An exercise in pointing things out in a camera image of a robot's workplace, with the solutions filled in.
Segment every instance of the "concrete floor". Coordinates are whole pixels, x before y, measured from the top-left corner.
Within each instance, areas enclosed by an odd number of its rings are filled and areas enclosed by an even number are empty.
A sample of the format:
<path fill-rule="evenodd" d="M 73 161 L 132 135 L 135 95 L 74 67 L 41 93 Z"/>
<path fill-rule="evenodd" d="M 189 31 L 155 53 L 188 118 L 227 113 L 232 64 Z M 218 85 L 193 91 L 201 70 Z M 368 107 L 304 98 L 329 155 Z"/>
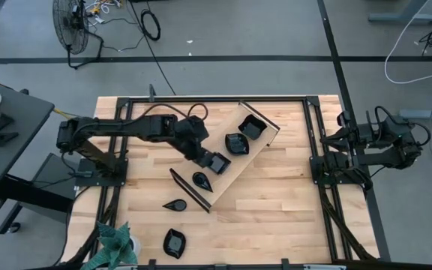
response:
<path fill-rule="evenodd" d="M 325 5 L 340 56 L 385 56 L 403 26 L 370 24 L 370 12 L 397 11 L 405 1 L 326 0 Z M 144 4 L 135 4 L 138 11 Z M 7 0 L 0 12 L 0 58 L 65 57 L 53 30 L 52 1 Z M 317 2 L 312 0 L 170 0 L 151 3 L 160 20 L 162 38 L 152 43 L 157 56 L 299 55 L 330 56 Z M 432 13 L 432 2 L 426 8 Z M 111 9 L 105 20 L 126 17 L 125 9 Z M 415 45 L 430 26 L 414 26 L 395 51 L 396 56 L 418 56 Z M 98 34 L 113 47 L 133 46 L 140 33 L 134 25 L 99 25 Z M 90 40 L 81 56 L 93 56 Z M 103 56 L 150 56 L 140 48 Z M 355 114 L 365 121 L 365 110 L 382 105 L 391 112 L 429 109 L 432 79 L 410 85 L 386 80 L 383 63 L 344 62 L 343 72 Z M 332 62 L 218 61 L 161 63 L 179 95 L 339 95 Z M 432 74 L 432 62 L 391 63 L 394 79 L 409 80 Z M 91 116 L 98 96 L 146 95 L 152 83 L 159 95 L 170 90 L 155 63 L 91 64 L 78 71 L 66 64 L 0 64 L 0 82 L 53 102 L 61 110 Z M 16 162 L 11 172 L 30 179 L 49 152 L 57 153 L 56 130 L 62 119 L 52 115 Z M 416 131 L 424 139 L 424 133 Z M 374 190 L 391 259 L 432 263 L 432 160 L 428 147 L 414 166 L 402 171 L 385 169 L 375 176 Z M 7 202 L 0 223 L 11 209 Z M 65 226 L 22 210 L 16 219 L 22 229 L 0 235 L 0 269 L 48 266 L 59 256 Z"/>

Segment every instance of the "green plant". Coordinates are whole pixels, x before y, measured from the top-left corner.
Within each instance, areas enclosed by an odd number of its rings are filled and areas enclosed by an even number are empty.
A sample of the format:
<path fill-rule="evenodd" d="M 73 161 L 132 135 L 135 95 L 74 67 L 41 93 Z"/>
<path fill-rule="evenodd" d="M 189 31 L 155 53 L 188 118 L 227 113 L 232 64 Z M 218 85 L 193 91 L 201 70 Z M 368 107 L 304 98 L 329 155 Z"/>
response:
<path fill-rule="evenodd" d="M 96 269 L 104 263 L 109 263 L 109 270 L 115 269 L 120 262 L 127 264 L 138 263 L 136 254 L 134 254 L 130 245 L 128 222 L 119 227 L 119 229 L 98 222 L 97 228 L 100 234 L 98 240 L 103 244 L 103 248 L 83 265 L 80 270 Z"/>

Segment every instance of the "wooden table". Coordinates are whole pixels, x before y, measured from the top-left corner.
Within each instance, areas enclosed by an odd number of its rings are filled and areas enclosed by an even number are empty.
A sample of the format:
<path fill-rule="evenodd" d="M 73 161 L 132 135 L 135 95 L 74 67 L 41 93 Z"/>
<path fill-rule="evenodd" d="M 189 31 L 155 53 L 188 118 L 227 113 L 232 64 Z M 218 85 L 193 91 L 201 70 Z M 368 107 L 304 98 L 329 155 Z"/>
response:
<path fill-rule="evenodd" d="M 112 119 L 117 97 L 100 97 L 95 116 Z M 339 127 L 341 112 L 337 95 L 319 96 L 327 134 Z M 121 189 L 116 226 L 129 221 L 131 234 L 139 238 L 139 261 L 147 264 L 281 264 L 329 263 L 329 249 L 317 186 L 311 180 L 311 156 L 303 107 L 295 102 L 249 102 L 256 110 L 280 127 L 270 147 L 264 148 L 206 213 L 172 179 L 169 168 L 184 158 L 166 143 L 154 144 L 137 138 L 128 140 L 127 182 Z M 188 111 L 191 103 L 172 103 Z M 206 103 L 209 117 L 205 126 L 211 133 L 234 110 L 235 103 Z M 150 103 L 138 103 L 133 118 Z M 313 126 L 317 127 L 311 109 Z M 202 115 L 203 109 L 194 113 Z M 158 107 L 152 113 L 173 113 Z M 108 149 L 110 138 L 91 140 Z M 368 206 L 361 188 L 339 185 L 344 217 L 349 229 L 368 252 L 378 257 Z M 100 187 L 92 187 L 75 203 L 62 261 L 70 259 L 95 225 Z M 187 209 L 174 212 L 161 207 L 174 199 L 184 199 Z M 338 229 L 334 235 L 343 258 Z M 168 229 L 185 234 L 186 250 L 181 259 L 167 256 L 163 240 Z"/>

